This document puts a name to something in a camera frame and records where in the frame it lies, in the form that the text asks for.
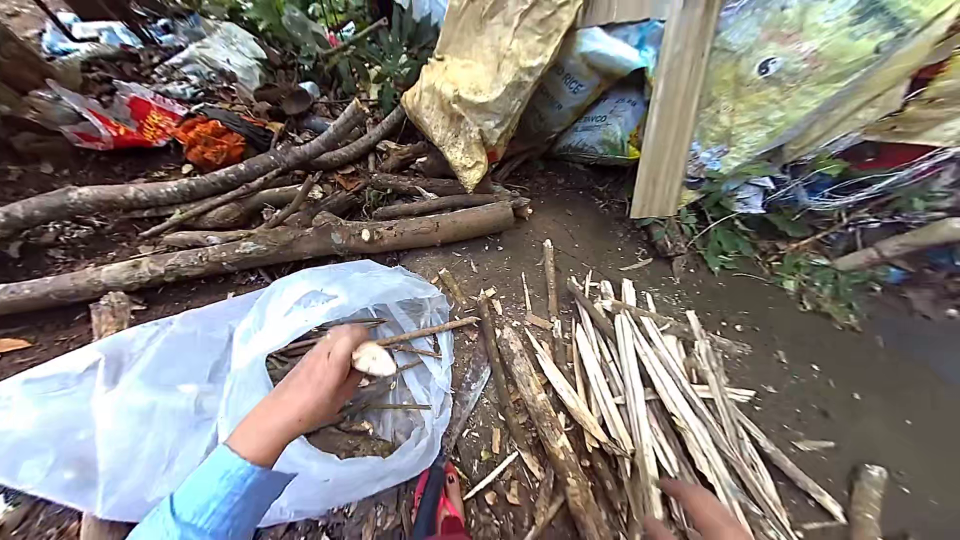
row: hand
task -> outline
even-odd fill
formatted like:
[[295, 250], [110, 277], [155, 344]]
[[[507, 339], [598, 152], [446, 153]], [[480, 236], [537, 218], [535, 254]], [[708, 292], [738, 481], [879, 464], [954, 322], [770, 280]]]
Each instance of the hand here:
[[240, 457], [271, 468], [297, 437], [333, 419], [353, 395], [363, 374], [350, 367], [351, 354], [367, 340], [367, 329], [346, 325], [308, 352], [227, 439]]
[[[743, 526], [705, 487], [662, 479], [660, 489], [680, 503], [704, 540], [750, 540]], [[677, 540], [663, 523], [651, 517], [643, 519], [643, 529], [651, 540]]]

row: blue sleeve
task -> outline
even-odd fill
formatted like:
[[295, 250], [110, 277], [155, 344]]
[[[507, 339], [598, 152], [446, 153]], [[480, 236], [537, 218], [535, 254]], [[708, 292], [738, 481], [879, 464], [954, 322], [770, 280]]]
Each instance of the blue sleeve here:
[[222, 444], [128, 539], [251, 538], [294, 476], [253, 465]]

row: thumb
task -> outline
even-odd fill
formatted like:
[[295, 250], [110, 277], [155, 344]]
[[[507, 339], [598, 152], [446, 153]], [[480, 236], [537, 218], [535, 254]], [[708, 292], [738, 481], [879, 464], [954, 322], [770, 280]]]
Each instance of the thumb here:
[[645, 532], [644, 540], [647, 538], [650, 540], [677, 540], [677, 537], [660, 520], [649, 516], [643, 518], [643, 531]]

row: person's left hand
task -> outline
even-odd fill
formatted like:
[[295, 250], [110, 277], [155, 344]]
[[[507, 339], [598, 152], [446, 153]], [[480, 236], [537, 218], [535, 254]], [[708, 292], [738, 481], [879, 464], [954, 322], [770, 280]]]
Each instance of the person's left hand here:
[[227, 446], [250, 463], [273, 467], [291, 441], [331, 420], [356, 391], [363, 374], [350, 361], [366, 340], [359, 325], [330, 329], [244, 417]]

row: wooden board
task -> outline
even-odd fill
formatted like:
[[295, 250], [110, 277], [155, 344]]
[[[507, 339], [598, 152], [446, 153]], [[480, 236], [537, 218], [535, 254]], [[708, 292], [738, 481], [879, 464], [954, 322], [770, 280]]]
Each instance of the wooden board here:
[[630, 217], [677, 213], [721, 0], [672, 0]]

